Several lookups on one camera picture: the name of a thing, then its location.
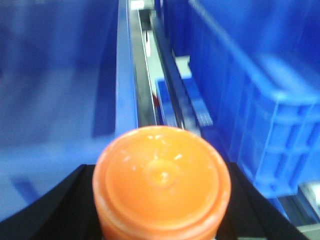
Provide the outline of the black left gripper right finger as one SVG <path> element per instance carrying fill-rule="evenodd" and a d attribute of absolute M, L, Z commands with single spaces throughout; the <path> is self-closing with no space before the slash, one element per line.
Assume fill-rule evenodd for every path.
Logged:
<path fill-rule="evenodd" d="M 233 162 L 228 162 L 231 197 L 217 240 L 306 240 L 251 184 Z"/>

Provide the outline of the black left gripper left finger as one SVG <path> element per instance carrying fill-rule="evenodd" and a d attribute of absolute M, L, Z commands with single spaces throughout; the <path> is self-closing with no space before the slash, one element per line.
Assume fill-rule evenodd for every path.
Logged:
<path fill-rule="evenodd" d="M 2 240 L 101 240 L 94 165 L 82 164 L 34 203 L 1 221 Z"/>

